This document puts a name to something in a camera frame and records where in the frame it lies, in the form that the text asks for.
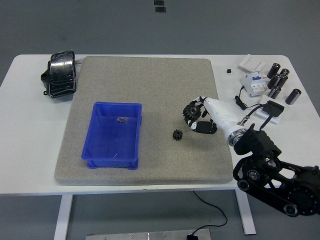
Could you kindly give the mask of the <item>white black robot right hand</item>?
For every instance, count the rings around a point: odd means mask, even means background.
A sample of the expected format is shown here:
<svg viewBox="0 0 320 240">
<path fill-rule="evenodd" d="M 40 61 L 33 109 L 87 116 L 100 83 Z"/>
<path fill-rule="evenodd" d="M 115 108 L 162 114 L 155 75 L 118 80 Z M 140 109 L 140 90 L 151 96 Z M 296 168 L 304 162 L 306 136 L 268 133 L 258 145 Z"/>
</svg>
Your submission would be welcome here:
<svg viewBox="0 0 320 240">
<path fill-rule="evenodd" d="M 199 96 L 182 111 L 184 120 L 196 133 L 213 135 L 217 130 L 224 134 L 226 142 L 234 146 L 247 131 L 232 107 L 219 99 Z"/>
</svg>

